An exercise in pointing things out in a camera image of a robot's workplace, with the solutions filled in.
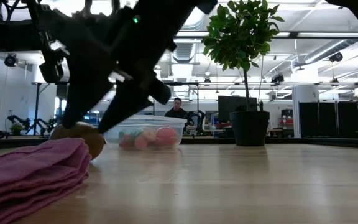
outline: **wooden table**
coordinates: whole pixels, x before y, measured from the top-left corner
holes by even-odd
[[[106,148],[79,191],[17,223],[358,223],[358,149]]]

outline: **person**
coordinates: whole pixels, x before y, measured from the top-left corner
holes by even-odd
[[[181,107],[181,98],[179,97],[176,97],[173,100],[173,108],[166,112],[165,116],[169,118],[187,119],[188,125],[194,125],[194,122],[191,118],[189,118],[188,113]]]

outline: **fluorescent light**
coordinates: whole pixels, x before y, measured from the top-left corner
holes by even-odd
[[[280,33],[277,34],[277,37],[289,37],[290,34],[291,34],[290,32],[280,32]],[[176,35],[176,38],[179,38],[179,39],[184,39],[184,38],[195,39],[195,38],[207,37],[208,35],[209,35],[209,33],[206,32],[206,31],[179,31],[178,34]],[[180,40],[181,43],[182,42],[183,43],[200,43],[200,42],[194,42],[194,41],[195,40]]]
[[[198,44],[201,40],[174,40],[176,44]]]
[[[277,34],[277,37],[289,37],[290,36],[290,32],[279,32]]]
[[[300,32],[298,37],[358,37],[358,32]]]

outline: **plastic container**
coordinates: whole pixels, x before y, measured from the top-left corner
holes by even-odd
[[[177,147],[187,120],[163,116],[135,115],[104,135],[109,145],[127,150],[150,150]]]

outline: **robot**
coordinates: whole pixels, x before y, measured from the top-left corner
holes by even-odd
[[[21,1],[27,4],[31,21],[9,21],[19,0],[11,6],[0,0],[0,52],[41,50],[45,63],[39,68],[48,83],[59,82],[66,58],[70,86],[64,128],[74,127],[113,87],[108,80],[112,72],[125,78],[116,83],[100,133],[151,106],[149,96],[161,104],[168,102],[170,89],[157,79],[154,66],[164,51],[175,50],[173,38],[195,7],[209,14],[217,4],[217,0],[139,0],[131,9],[112,0],[112,14],[105,16],[92,15],[92,0],[86,0],[84,9],[69,17],[41,0]],[[6,21],[3,6],[10,12]],[[56,40],[65,47],[52,50],[50,44]]]

